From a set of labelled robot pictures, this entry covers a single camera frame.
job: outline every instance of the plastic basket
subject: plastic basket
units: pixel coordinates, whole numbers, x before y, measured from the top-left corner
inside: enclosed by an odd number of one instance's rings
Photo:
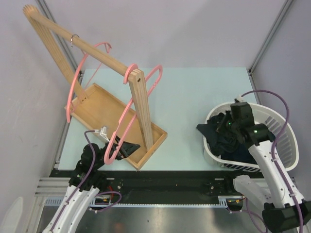
[[[230,110],[231,104],[232,104],[231,102],[222,103],[213,108],[208,114],[205,120],[205,124],[207,120],[210,119],[211,117],[218,115],[219,113],[225,113],[226,110]],[[277,135],[280,132],[283,124],[285,123],[284,117],[282,117],[276,111],[267,108],[265,106],[254,103],[249,104],[253,110],[255,122],[264,123],[274,135]],[[260,170],[259,166],[255,164],[223,160],[213,155],[210,152],[209,145],[206,142],[205,137],[203,137],[203,144],[204,144],[204,157],[210,164],[217,164],[221,167],[227,167],[235,170],[243,170],[249,172],[256,172]],[[285,131],[282,133],[282,136],[276,145],[276,149],[283,165],[286,168],[286,171],[290,171],[297,166],[299,160],[298,145],[293,129],[289,124],[287,124]]]

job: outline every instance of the wooden beam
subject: wooden beam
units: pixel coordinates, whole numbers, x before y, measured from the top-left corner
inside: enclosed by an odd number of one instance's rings
[[[39,24],[47,27],[54,33],[60,35],[65,40],[69,42],[71,41],[71,37],[74,33],[67,31],[66,29],[47,19],[46,17],[41,15],[37,10],[35,10],[36,8],[32,5],[26,5],[24,6],[24,9],[27,9],[27,14],[30,18],[34,19]],[[121,74],[122,76],[125,75],[127,70],[126,65],[122,64],[121,62],[109,56],[108,54],[102,52],[101,50],[89,44],[88,42],[84,41],[80,37],[75,36],[72,40],[72,43],[78,48],[88,53],[89,55],[91,55],[92,57],[96,58],[97,60],[105,64],[106,66],[108,66],[109,68],[113,69],[117,73]]]
[[[41,38],[47,50],[50,52],[58,68],[63,73],[68,83],[71,84],[73,81],[74,73],[68,63],[68,60],[59,48],[57,42],[55,41],[51,31],[31,18],[31,14],[39,14],[38,9],[35,6],[26,5],[23,8],[23,12],[35,29],[35,31],[37,32],[37,34],[39,35],[39,37]],[[74,93],[79,97],[79,99],[86,99],[86,95],[78,82],[76,82],[74,86]]]
[[[131,88],[142,138],[146,149],[149,150],[154,142],[152,137],[146,82],[143,71],[135,69],[131,72],[128,81]]]

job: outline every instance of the light blue tabletop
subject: light blue tabletop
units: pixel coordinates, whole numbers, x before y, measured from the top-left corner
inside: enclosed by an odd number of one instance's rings
[[[147,75],[151,69],[142,70]],[[95,69],[85,70],[82,87],[94,71]],[[158,72],[148,81],[148,89],[157,74]],[[123,77],[111,69],[100,69],[91,83],[98,84],[125,103],[131,98],[129,85],[123,85]],[[205,161],[203,136],[196,130],[196,125],[203,123],[216,105],[233,101],[249,90],[252,90],[252,86],[243,67],[164,68],[161,81],[149,97],[149,108],[151,121],[165,130],[168,137],[141,170],[222,169]],[[256,102],[252,94],[246,96],[245,100]],[[83,147],[87,144],[85,130],[76,119],[71,119],[59,170],[75,169]],[[92,134],[89,134],[89,138],[100,147],[104,146]],[[122,160],[105,165],[100,170],[135,169]]]

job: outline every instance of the wooden frame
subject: wooden frame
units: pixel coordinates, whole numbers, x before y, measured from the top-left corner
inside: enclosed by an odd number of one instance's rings
[[[51,31],[67,41],[71,41],[73,33],[68,32],[66,29],[42,16],[38,9],[33,5],[24,6],[23,12],[41,38],[47,50],[50,52],[66,80],[71,84],[74,72],[70,68],[66,57],[60,50]],[[122,76],[125,75],[128,67],[108,54],[103,53],[98,48],[77,36],[74,37],[72,43],[117,73]],[[133,70],[128,77],[128,82],[134,101],[137,120],[134,122],[134,125],[125,140],[140,144],[141,147],[127,158],[127,161],[139,170],[166,139],[167,133],[153,124],[150,120],[143,71],[139,69]],[[118,120],[126,105],[96,84],[83,90],[81,85],[76,83],[74,86],[74,93],[77,98],[73,100],[75,110],[71,115],[90,130],[100,129],[103,126],[107,126],[108,137],[110,137],[118,126]],[[131,109],[126,116],[124,123],[121,125],[120,135],[123,134],[134,114],[135,111]]]

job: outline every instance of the reflective metal floor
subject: reflective metal floor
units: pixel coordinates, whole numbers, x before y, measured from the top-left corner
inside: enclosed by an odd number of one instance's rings
[[[39,231],[57,207],[45,207]],[[87,211],[76,233],[258,233],[248,214],[217,208],[117,207],[94,214]]]

